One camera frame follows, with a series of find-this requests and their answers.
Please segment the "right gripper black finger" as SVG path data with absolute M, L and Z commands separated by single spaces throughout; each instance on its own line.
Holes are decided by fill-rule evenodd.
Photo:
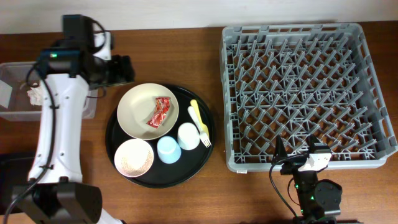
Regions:
M 309 149 L 322 149 L 323 143 L 313 134 L 310 134 L 307 138 Z
M 282 159 L 287 158 L 287 152 L 284 147 L 284 142 L 280 135 L 276 136 L 275 150 L 273 155 L 273 161 L 278 162 Z

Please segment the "red candy wrapper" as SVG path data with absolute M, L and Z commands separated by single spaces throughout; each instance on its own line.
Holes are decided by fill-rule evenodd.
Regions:
M 155 99 L 154 114 L 146 124 L 157 129 L 163 123 L 169 109 L 170 97 L 157 97 Z

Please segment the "white tissue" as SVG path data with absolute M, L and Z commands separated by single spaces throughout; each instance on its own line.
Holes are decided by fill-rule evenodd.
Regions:
M 27 91 L 27 96 L 29 97 L 30 104 L 33 106 L 43 105 L 43 90 L 41 87 L 31 88 Z

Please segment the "pink bowl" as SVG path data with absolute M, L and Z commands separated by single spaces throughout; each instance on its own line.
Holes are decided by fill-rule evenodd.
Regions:
M 141 139 L 130 139 L 122 143 L 115 152 L 114 165 L 126 177 L 144 175 L 154 162 L 154 151 Z

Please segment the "pile of rice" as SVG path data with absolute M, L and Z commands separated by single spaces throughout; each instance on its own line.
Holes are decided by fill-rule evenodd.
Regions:
M 128 177 L 145 174 L 152 166 L 152 149 L 126 149 L 119 152 L 119 171 Z

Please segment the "white plastic cup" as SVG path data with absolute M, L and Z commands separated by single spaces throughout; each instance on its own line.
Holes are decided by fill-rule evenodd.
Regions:
M 177 133 L 178 145 L 187 151 L 198 147 L 200 137 L 196 126 L 192 123 L 183 123 L 178 128 Z

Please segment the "light blue plastic cup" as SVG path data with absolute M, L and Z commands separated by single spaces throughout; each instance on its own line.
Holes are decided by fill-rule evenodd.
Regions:
M 180 159 L 182 150 L 173 137 L 164 136 L 157 142 L 157 153 L 163 163 L 173 164 Z

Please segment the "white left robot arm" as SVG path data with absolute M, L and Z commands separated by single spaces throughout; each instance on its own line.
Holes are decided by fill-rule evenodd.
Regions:
M 62 17 L 63 38 L 32 66 L 43 91 L 40 132 L 27 183 L 17 185 L 4 217 L 18 208 L 36 223 L 117 223 L 80 165 L 83 110 L 89 92 L 134 81 L 128 56 L 112 55 L 114 39 L 96 20 Z

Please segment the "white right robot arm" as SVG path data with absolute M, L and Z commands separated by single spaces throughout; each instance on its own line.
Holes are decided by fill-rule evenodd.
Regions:
M 336 217 L 341 214 L 342 186 L 332 180 L 318 178 L 318 173 L 328 167 L 331 148 L 312 134 L 308 136 L 307 144 L 307 152 L 290 156 L 285 150 L 282 138 L 276 137 L 274 158 L 269 170 L 270 182 L 277 195 L 293 213 L 294 223 L 338 224 Z M 294 183 L 301 215 L 296 214 L 273 181 L 272 171 L 278 165 L 281 166 L 281 175 L 292 176 L 289 182 Z

